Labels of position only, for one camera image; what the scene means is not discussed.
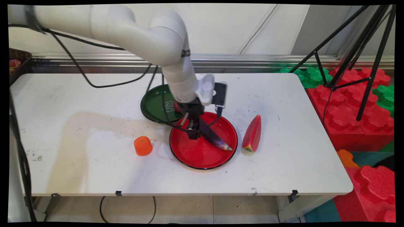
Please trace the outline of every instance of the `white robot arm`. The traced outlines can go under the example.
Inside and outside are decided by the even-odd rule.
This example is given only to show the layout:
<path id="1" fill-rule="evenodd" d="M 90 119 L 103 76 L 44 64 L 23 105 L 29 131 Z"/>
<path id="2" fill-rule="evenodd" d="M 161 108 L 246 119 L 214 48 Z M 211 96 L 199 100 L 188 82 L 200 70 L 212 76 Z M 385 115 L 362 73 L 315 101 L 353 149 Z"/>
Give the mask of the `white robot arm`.
<path id="1" fill-rule="evenodd" d="M 180 103 L 193 102 L 196 97 L 204 106 L 212 102 L 213 75 L 197 80 L 187 30 L 174 11 L 160 10 L 149 29 L 138 26 L 133 12 L 120 4 L 35 6 L 31 13 L 41 27 L 114 44 L 161 66 L 171 93 Z M 26 6 L 9 5 L 8 22 L 29 25 Z"/>

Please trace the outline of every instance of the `green plate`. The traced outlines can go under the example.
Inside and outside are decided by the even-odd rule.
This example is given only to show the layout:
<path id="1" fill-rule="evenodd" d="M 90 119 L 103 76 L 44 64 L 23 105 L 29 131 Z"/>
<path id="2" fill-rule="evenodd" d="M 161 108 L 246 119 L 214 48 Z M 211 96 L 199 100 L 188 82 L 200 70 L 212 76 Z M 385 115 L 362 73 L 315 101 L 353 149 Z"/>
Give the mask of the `green plate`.
<path id="1" fill-rule="evenodd" d="M 163 105 L 162 105 L 162 86 L 157 86 L 150 89 L 142 98 L 140 102 L 140 110 L 143 115 L 154 122 L 158 122 L 157 119 L 166 121 L 166 116 L 164 115 Z M 164 103 L 166 105 L 166 112 L 168 116 L 168 121 L 176 122 L 181 119 L 184 115 L 180 112 L 174 110 L 174 97 L 168 88 L 168 85 L 164 85 Z"/>

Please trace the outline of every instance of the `wicker basket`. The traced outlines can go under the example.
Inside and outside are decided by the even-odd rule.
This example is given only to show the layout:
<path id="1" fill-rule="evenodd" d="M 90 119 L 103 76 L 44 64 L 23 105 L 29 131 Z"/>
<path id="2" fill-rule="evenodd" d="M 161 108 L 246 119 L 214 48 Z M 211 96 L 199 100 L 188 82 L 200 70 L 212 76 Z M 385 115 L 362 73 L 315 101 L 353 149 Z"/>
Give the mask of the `wicker basket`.
<path id="1" fill-rule="evenodd" d="M 13 48 L 8 49 L 8 60 L 17 59 L 21 62 L 21 65 L 15 69 L 10 75 L 10 86 L 23 74 L 31 72 L 31 58 L 32 54 L 27 51 L 16 50 Z"/>

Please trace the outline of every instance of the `floor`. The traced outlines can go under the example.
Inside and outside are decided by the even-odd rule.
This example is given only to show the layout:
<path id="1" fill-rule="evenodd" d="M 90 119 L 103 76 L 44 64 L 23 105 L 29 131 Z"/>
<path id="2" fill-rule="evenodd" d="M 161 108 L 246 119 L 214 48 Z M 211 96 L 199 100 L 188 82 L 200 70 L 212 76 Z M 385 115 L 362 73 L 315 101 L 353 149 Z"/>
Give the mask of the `floor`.
<path id="1" fill-rule="evenodd" d="M 156 196 L 152 224 L 279 223 L 274 196 Z M 53 197 L 46 221 L 104 222 L 102 197 Z M 154 212 L 151 196 L 105 197 L 101 207 L 110 223 L 148 223 Z"/>

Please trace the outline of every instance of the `white table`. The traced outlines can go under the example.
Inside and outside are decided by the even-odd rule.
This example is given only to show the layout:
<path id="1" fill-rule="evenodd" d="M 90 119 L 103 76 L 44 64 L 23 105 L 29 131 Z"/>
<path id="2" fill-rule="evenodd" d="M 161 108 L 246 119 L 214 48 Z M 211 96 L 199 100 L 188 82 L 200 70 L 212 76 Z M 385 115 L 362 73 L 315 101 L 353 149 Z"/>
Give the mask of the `white table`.
<path id="1" fill-rule="evenodd" d="M 139 74 L 88 74 L 96 85 Z M 238 134 L 235 155 L 213 170 L 195 170 L 172 155 L 171 128 L 146 119 L 140 102 L 151 74 L 123 86 L 93 88 L 81 74 L 25 74 L 12 85 L 32 195 L 290 195 L 279 218 L 302 216 L 353 185 L 298 77 L 215 74 L 228 84 L 228 119 Z M 156 75 L 152 87 L 161 84 Z M 205 109 L 214 112 L 211 105 Z M 262 117 L 258 150 L 241 151 L 250 121 Z M 153 151 L 136 155 L 148 136 Z"/>

